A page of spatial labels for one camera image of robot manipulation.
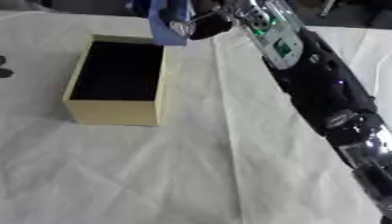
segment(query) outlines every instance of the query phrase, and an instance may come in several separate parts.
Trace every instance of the wooden box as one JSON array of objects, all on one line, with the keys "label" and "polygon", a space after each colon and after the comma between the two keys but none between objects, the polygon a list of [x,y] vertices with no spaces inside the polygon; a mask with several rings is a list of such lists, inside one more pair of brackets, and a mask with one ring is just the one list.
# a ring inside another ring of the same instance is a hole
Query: wooden box
[{"label": "wooden box", "polygon": [[158,126],[165,62],[165,48],[150,38],[93,35],[63,102],[77,123]]}]

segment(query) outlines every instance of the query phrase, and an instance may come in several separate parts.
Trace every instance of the green led light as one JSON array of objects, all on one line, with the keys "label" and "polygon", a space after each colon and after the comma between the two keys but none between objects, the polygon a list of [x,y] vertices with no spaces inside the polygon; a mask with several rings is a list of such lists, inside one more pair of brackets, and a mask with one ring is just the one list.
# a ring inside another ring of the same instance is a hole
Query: green led light
[{"label": "green led light", "polygon": [[260,31],[260,30],[255,31],[255,35],[263,35],[263,34],[264,34],[263,31]]}]

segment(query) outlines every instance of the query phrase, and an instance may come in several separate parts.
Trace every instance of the black object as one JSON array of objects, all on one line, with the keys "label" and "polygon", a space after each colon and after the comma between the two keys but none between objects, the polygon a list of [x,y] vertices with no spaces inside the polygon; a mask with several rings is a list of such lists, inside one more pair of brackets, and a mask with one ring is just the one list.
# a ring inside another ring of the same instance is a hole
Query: black object
[{"label": "black object", "polygon": [[94,42],[71,99],[154,101],[163,51],[153,44]]},{"label": "black object", "polygon": [[7,63],[7,58],[5,58],[3,55],[0,55],[0,66],[4,65],[5,63]]},{"label": "black object", "polygon": [[386,216],[382,216],[381,224],[392,224],[392,220],[390,220],[390,219],[389,219],[388,217],[386,217]]},{"label": "black object", "polygon": [[[198,14],[195,18],[211,13],[207,11],[203,14]],[[215,36],[221,32],[228,32],[233,27],[233,23],[225,19],[219,13],[213,14],[209,17],[204,17],[196,21],[196,30],[190,37],[191,40],[207,39]]]},{"label": "black object", "polygon": [[9,69],[0,68],[0,78],[10,78],[14,72]]}]

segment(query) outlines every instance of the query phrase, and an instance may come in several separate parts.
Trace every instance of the table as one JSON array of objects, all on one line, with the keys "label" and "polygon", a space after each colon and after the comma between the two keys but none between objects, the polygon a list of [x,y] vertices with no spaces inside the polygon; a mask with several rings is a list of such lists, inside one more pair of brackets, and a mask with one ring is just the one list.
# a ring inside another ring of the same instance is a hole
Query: table
[{"label": "table", "polygon": [[[312,27],[374,90],[388,123],[391,31]],[[89,33],[128,17],[0,12],[0,223],[377,223],[333,150],[238,30],[189,43],[159,128],[83,126],[60,101]]]}]

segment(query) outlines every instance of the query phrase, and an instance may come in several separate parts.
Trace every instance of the robotic arm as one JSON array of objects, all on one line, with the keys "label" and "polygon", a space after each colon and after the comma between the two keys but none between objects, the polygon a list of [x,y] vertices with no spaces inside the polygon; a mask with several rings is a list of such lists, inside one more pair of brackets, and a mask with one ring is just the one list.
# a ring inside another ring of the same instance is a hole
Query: robotic arm
[{"label": "robotic arm", "polygon": [[353,169],[383,213],[381,223],[392,223],[392,135],[377,114],[374,97],[284,1],[241,0],[220,6],[191,21],[168,21],[167,26],[184,38],[203,39],[239,21],[292,105]]}]

